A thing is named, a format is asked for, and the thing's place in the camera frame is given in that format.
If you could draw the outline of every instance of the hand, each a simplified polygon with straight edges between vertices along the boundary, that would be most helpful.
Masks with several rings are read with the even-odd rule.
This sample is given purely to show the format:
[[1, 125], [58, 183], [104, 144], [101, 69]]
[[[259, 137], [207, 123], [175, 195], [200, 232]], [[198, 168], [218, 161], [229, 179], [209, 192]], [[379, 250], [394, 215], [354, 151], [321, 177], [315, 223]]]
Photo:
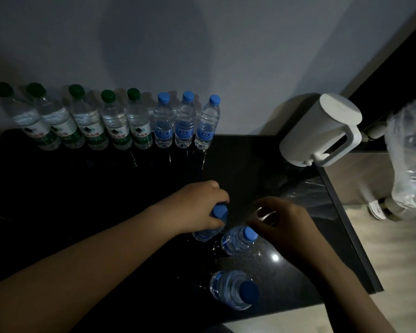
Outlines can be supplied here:
[[258, 216], [275, 213], [264, 221], [250, 220], [248, 225], [305, 274], [341, 262], [304, 207], [278, 197], [261, 198], [255, 205], [262, 207]]
[[177, 235], [223, 226], [220, 219], [209, 216], [217, 202], [229, 202], [229, 196], [211, 180], [188, 184], [153, 208]]

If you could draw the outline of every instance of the green bottle cap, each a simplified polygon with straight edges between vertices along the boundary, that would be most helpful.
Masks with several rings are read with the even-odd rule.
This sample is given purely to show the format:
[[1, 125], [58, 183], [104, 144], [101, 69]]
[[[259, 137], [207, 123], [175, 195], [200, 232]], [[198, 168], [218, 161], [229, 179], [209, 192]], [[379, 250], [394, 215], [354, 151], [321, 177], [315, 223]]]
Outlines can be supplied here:
[[14, 93], [11, 85], [5, 82], [0, 82], [0, 97], [10, 97]]
[[83, 86], [78, 84], [70, 85], [68, 90], [71, 96], [73, 96], [74, 98], [81, 98], [85, 95], [85, 90], [83, 89]]
[[131, 89], [128, 89], [126, 93], [128, 94], [129, 100], [132, 100], [134, 102], [140, 100], [140, 91], [138, 89], [132, 87]]
[[42, 84], [40, 83], [30, 83], [27, 87], [26, 87], [26, 91], [28, 91], [28, 93], [36, 98], [41, 98], [44, 95], [46, 95], [46, 90], [45, 88], [42, 86]]
[[116, 100], [116, 94], [111, 90], [103, 90], [101, 92], [101, 98], [105, 103], [112, 103]]

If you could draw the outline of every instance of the kettle lid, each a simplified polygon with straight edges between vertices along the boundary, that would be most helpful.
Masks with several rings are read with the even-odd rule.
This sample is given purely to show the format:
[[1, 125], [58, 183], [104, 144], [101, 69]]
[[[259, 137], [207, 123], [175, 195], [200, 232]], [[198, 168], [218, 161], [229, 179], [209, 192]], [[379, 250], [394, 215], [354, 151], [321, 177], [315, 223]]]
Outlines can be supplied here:
[[358, 107], [341, 95], [325, 93], [320, 96], [319, 103], [327, 115], [340, 123], [356, 126], [362, 121]]

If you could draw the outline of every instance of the black countertop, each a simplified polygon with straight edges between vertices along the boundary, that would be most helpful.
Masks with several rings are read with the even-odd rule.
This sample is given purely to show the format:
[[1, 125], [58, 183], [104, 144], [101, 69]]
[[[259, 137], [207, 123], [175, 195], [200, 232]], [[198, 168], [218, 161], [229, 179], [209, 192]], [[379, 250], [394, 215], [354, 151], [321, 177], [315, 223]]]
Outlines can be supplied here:
[[[322, 168], [294, 167], [276, 137], [215, 136], [204, 154], [173, 145], [140, 151], [86, 146], [38, 150], [19, 130], [0, 139], [0, 279], [55, 251], [120, 223], [187, 183], [216, 180], [230, 195], [223, 232], [245, 224], [252, 202], [274, 195], [307, 208], [318, 229], [369, 293], [382, 286]], [[13, 236], [6, 235], [14, 231]], [[88, 313], [73, 331], [90, 327], [198, 330], [221, 322], [319, 304], [313, 284], [266, 240], [234, 257], [217, 257], [213, 241], [188, 234], [159, 249]], [[20, 257], [16, 262], [12, 257]], [[216, 301], [208, 280], [219, 270], [249, 274], [258, 305], [234, 311]]]

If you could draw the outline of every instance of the plastic water bottle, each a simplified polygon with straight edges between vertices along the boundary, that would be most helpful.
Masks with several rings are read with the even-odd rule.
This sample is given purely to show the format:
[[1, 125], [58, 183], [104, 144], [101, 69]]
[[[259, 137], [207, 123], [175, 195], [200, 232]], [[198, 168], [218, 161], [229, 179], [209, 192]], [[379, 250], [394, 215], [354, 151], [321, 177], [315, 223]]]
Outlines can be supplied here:
[[35, 98], [35, 106], [42, 119], [51, 126], [66, 147], [76, 149], [85, 144], [85, 137], [77, 123], [59, 100], [51, 98], [39, 83], [30, 83], [26, 91]]
[[138, 89], [131, 88], [127, 91], [127, 94], [129, 103], [126, 108], [126, 114], [128, 115], [129, 127], [134, 136], [134, 145], [141, 150], [146, 150], [153, 145], [150, 114], [141, 102]]
[[217, 300], [239, 311], [256, 305], [259, 300], [259, 288], [242, 271], [216, 272], [211, 277], [209, 289]]
[[247, 251], [257, 239], [256, 232], [249, 226], [237, 226], [222, 236], [220, 246], [229, 255]]
[[43, 121], [37, 109], [27, 102], [16, 99], [14, 89], [5, 82], [0, 82], [0, 105], [41, 150], [53, 151], [61, 145], [60, 139]]
[[176, 138], [174, 142], [180, 148], [188, 148], [193, 141], [193, 127], [196, 119], [196, 108], [193, 100], [193, 92], [184, 92], [182, 102], [177, 109]]
[[111, 90], [103, 90], [101, 99], [105, 102], [101, 117], [110, 133], [114, 147], [121, 151], [127, 150], [133, 145], [133, 138], [129, 132], [125, 110], [116, 103], [116, 94]]
[[72, 96], [71, 113], [78, 124], [78, 128], [94, 151], [104, 150], [110, 143], [105, 133], [105, 126], [100, 119], [100, 113], [85, 95], [81, 85], [74, 84], [69, 87]]
[[[219, 204], [215, 205], [214, 208], [211, 210], [210, 216], [219, 218], [225, 224], [227, 222], [228, 216], [228, 208], [225, 205]], [[219, 232], [222, 231], [223, 227], [219, 227], [217, 229], [206, 229], [202, 231], [196, 231], [193, 233], [193, 236], [196, 240], [200, 242], [206, 242], [217, 235]]]
[[220, 119], [220, 97], [211, 95], [209, 102], [203, 107], [200, 114], [200, 123], [197, 128], [194, 144], [201, 150], [208, 149], [214, 137], [214, 131]]
[[169, 102], [169, 95], [166, 92], [161, 92], [158, 95], [157, 106], [154, 109], [154, 119], [156, 121], [156, 129], [154, 131], [156, 145], [161, 148], [170, 147], [176, 115]]

